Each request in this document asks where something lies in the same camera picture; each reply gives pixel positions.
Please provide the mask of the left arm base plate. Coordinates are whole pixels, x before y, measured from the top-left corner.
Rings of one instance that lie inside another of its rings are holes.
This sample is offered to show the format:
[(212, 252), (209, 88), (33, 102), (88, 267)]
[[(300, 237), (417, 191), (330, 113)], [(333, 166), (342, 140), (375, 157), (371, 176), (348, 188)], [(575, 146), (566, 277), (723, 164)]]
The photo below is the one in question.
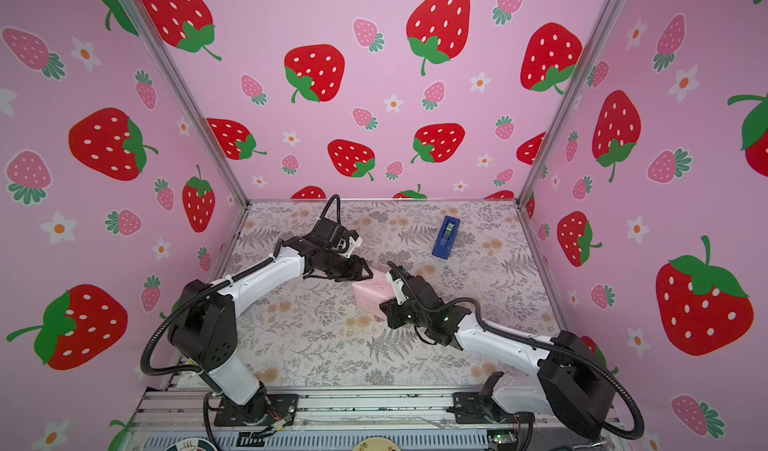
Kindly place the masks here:
[(223, 396), (214, 425), (268, 427), (277, 423), (280, 426), (292, 426), (298, 401), (298, 394), (257, 394), (245, 405), (238, 405)]

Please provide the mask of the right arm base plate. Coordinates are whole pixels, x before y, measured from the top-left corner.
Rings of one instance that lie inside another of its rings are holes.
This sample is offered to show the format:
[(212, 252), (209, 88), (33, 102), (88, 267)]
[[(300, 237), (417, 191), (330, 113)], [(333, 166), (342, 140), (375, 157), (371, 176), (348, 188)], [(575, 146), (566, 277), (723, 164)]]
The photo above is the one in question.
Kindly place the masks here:
[(510, 413), (503, 410), (493, 399), (492, 393), (504, 372), (495, 371), (485, 381), (479, 391), (456, 392), (452, 395), (452, 405), (446, 408), (455, 416), (459, 424), (532, 424), (535, 416), (529, 412)]

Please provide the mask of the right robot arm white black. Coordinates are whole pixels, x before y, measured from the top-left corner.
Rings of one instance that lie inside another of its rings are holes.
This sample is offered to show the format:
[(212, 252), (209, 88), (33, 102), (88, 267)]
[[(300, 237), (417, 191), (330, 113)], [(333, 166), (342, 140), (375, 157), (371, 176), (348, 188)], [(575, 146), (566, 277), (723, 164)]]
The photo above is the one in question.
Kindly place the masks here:
[(501, 378), (490, 379), (482, 391), (490, 412), (553, 415), (592, 440), (602, 432), (625, 440), (643, 436), (645, 423), (636, 401), (575, 334), (535, 337), (488, 322), (477, 300), (444, 302), (422, 277), (398, 266), (387, 272), (386, 281), (394, 296), (380, 309), (390, 328), (424, 330), (428, 343), (487, 355), (537, 378), (538, 387), (527, 393)]

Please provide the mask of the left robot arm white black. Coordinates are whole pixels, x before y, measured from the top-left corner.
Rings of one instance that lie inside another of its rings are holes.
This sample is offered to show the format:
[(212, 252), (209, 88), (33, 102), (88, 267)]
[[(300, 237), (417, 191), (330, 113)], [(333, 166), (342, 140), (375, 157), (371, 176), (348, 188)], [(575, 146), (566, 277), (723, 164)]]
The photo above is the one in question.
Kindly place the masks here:
[(265, 385), (237, 354), (237, 321), (253, 304), (295, 279), (348, 283), (371, 279), (355, 254), (362, 238), (337, 221), (320, 218), (310, 233), (276, 243), (263, 261), (212, 283), (194, 280), (177, 308), (152, 334), (140, 360), (147, 376), (194, 373), (247, 424), (268, 413)]

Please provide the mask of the purple wrapping paper sheet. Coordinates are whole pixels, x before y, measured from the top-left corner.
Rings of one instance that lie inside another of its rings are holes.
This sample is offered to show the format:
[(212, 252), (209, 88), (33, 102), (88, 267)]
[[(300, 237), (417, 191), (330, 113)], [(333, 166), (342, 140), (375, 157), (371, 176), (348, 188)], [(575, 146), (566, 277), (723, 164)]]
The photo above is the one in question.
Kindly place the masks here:
[(391, 283), (387, 280), (388, 273), (373, 270), (373, 277), (352, 283), (352, 291), (356, 306), (363, 312), (385, 321), (386, 315), (380, 305), (395, 298)]

